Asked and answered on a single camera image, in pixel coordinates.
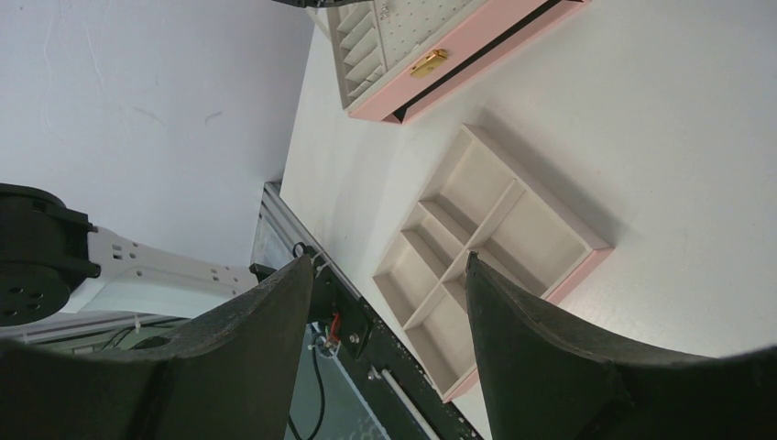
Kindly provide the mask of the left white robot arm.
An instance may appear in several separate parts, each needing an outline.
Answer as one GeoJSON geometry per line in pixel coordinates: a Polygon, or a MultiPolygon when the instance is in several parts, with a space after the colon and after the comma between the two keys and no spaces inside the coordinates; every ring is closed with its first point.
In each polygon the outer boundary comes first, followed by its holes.
{"type": "Polygon", "coordinates": [[[1,325],[56,313],[125,312],[192,319],[273,273],[219,266],[94,225],[40,189],[1,186],[1,325]]]}

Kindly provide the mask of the pink jewelry box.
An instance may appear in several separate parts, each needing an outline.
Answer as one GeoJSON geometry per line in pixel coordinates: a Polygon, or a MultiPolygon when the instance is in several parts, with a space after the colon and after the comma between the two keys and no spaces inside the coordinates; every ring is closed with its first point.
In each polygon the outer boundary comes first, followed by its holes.
{"type": "Polygon", "coordinates": [[[345,112],[407,124],[585,1],[316,1],[345,112]]]}

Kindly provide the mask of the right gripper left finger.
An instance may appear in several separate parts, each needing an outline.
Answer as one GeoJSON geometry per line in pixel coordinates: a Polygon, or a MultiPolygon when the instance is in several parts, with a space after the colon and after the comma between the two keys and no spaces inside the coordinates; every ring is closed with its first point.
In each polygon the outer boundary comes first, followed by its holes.
{"type": "Polygon", "coordinates": [[[130,439],[281,439],[312,295],[299,257],[259,285],[132,348],[161,360],[130,439]]]}

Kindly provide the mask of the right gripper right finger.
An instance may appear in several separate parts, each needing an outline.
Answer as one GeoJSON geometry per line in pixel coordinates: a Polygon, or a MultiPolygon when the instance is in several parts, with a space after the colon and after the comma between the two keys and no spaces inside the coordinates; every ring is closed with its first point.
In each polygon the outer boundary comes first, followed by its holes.
{"type": "Polygon", "coordinates": [[[617,335],[466,264],[476,363],[497,439],[719,439],[702,358],[617,335]]]}

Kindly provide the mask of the beige six-compartment tray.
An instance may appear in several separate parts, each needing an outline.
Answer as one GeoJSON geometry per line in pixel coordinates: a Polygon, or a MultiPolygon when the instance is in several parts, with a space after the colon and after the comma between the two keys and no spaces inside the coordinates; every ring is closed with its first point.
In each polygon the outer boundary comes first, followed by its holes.
{"type": "Polygon", "coordinates": [[[447,403],[479,380],[465,297],[471,253],[557,304],[612,250],[483,128],[463,125],[373,280],[447,403]]]}

